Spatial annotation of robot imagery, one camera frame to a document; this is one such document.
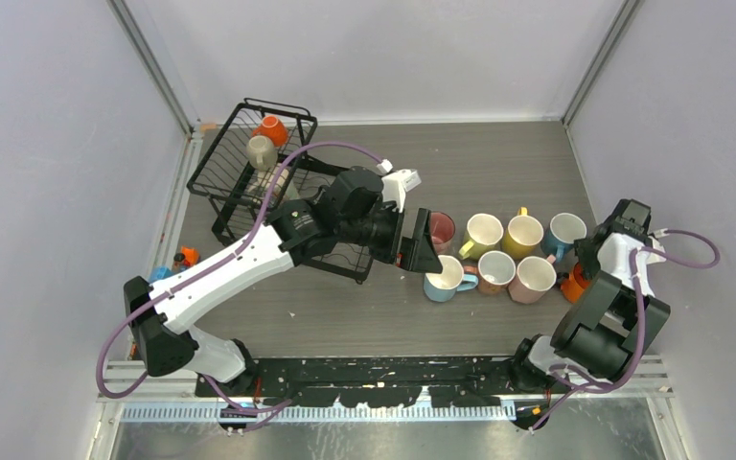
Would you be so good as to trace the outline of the orange cup top tier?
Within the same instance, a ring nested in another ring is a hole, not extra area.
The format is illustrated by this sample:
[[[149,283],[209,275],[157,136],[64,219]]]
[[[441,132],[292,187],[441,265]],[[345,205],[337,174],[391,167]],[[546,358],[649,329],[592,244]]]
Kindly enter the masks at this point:
[[[276,148],[285,145],[289,139],[288,129],[275,115],[264,116],[261,123],[252,131],[252,135],[270,139]]]

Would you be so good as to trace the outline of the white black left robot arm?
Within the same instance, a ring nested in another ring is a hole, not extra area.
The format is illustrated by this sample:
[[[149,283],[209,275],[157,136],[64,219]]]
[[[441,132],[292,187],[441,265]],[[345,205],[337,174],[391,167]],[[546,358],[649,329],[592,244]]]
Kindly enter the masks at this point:
[[[205,333],[196,322],[246,288],[309,265],[340,245],[362,247],[375,261],[406,271],[441,272],[429,210],[419,210],[411,236],[402,234],[406,194],[420,183],[411,169],[380,176],[353,167],[315,197],[277,206],[239,241],[199,264],[154,283],[128,281],[130,328],[148,376],[189,369],[210,376],[234,397],[247,395],[256,373],[242,345]]]

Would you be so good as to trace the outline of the blue floral mug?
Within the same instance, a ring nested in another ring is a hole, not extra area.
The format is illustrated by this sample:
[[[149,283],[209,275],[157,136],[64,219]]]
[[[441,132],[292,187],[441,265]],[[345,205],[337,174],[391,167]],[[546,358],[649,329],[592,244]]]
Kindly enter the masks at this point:
[[[559,213],[548,223],[544,231],[540,249],[545,256],[560,262],[573,248],[576,240],[587,236],[587,225],[578,216],[570,213]]]

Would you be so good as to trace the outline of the yellow mug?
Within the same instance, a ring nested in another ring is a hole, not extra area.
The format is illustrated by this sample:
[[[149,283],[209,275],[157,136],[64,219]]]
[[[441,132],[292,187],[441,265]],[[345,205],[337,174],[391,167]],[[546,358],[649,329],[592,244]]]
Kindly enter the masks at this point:
[[[520,207],[506,224],[501,247],[506,254],[519,261],[532,254],[543,236],[540,221],[531,216],[526,207]]]

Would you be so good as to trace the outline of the black wire dish rack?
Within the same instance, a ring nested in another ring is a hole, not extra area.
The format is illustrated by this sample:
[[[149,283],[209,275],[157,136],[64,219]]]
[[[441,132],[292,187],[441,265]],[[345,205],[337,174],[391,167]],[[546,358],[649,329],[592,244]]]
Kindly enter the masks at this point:
[[[274,171],[258,171],[246,157],[246,144],[263,118],[272,115],[287,129],[287,141],[277,148],[278,160],[308,144],[318,122],[305,107],[245,98],[216,132],[187,187],[210,201],[217,217],[211,231],[224,246],[241,239],[252,227]],[[345,169],[309,153],[280,174],[270,207],[291,198],[312,198]]]

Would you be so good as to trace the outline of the large pink mug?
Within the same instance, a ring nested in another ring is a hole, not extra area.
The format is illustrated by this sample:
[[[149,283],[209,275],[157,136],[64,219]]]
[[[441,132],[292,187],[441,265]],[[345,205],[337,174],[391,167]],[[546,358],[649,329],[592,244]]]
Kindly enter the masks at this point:
[[[429,222],[430,236],[435,252],[447,254],[455,235],[456,226],[453,219],[442,212],[432,212]]]

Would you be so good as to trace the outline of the light blue cup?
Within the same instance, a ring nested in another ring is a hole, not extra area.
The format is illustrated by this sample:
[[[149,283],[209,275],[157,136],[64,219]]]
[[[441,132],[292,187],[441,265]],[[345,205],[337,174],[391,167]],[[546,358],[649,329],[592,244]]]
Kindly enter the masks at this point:
[[[439,255],[442,270],[427,273],[424,277],[425,296],[433,302],[444,303],[451,300],[457,292],[474,289],[479,278],[468,271],[461,262],[450,255]]]

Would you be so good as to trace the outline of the pink cup rack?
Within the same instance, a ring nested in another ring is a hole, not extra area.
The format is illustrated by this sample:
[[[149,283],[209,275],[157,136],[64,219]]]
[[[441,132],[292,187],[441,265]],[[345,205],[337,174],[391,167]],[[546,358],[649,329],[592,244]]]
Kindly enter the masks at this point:
[[[516,268],[515,278],[508,286],[511,299],[520,304],[533,304],[553,288],[558,279],[554,268],[556,258],[528,256],[522,259]]]

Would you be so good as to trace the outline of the beige mug top tier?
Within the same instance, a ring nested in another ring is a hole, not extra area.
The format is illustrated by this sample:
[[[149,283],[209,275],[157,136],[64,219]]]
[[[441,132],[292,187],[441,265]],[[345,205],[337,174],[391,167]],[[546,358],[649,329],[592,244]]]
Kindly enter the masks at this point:
[[[263,135],[255,135],[246,145],[249,164],[258,171],[269,171],[278,161],[278,152],[272,140]]]

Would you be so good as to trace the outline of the light green mug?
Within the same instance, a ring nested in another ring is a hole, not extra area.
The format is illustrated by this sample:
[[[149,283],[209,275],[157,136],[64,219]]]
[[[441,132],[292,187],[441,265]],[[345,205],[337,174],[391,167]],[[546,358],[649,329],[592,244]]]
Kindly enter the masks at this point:
[[[467,222],[464,242],[458,250],[460,259],[478,260],[495,250],[504,236],[502,222],[495,216],[478,213]]]

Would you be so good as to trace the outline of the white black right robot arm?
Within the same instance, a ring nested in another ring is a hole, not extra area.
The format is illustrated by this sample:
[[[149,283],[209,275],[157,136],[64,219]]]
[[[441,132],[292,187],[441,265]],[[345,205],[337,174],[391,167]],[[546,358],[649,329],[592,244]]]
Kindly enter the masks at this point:
[[[648,205],[622,198],[591,235],[545,246],[557,258],[576,255],[559,284],[571,307],[552,335],[518,345],[508,369],[517,391],[567,388],[571,374],[588,391],[611,389],[635,370],[671,312],[645,279],[662,260],[651,219]]]

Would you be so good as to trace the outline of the orange cup tier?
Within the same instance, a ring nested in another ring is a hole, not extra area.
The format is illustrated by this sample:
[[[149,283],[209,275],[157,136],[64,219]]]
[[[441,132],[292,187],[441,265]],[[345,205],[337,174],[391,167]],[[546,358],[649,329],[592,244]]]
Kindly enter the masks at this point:
[[[591,281],[585,276],[582,265],[576,263],[573,269],[560,283],[560,290],[566,301],[575,304],[590,285]]]
[[[270,139],[276,148],[285,145],[289,139],[288,129],[275,115],[264,116],[261,123],[252,131],[252,135]]]

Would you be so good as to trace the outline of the small pink cup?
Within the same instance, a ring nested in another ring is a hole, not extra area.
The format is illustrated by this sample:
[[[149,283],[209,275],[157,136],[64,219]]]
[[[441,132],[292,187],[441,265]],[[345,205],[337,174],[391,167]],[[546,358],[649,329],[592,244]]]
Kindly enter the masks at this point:
[[[477,290],[486,295],[497,295],[515,279],[516,263],[506,253],[489,251],[475,265],[465,265],[465,272],[478,278]]]

